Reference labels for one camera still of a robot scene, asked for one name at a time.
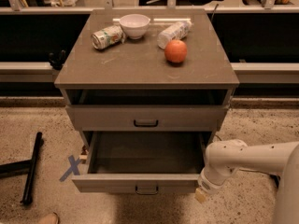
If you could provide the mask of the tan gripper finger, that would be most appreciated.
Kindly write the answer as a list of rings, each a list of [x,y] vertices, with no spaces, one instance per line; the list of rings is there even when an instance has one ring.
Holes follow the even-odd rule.
[[[204,203],[206,201],[206,195],[205,195],[205,193],[201,189],[197,189],[195,191],[195,199],[199,203]]]

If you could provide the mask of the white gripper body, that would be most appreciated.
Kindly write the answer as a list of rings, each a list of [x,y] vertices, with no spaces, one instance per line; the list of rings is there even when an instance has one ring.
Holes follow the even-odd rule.
[[[206,176],[205,170],[202,170],[198,177],[198,186],[205,193],[212,195],[217,193],[222,187],[223,184],[214,184]]]

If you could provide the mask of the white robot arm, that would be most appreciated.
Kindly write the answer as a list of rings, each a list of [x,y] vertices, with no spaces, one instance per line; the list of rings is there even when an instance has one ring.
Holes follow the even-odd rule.
[[[250,147],[238,139],[219,141],[207,146],[205,158],[195,192],[200,203],[217,193],[239,168],[253,169],[280,177],[272,223],[299,223],[298,141]]]

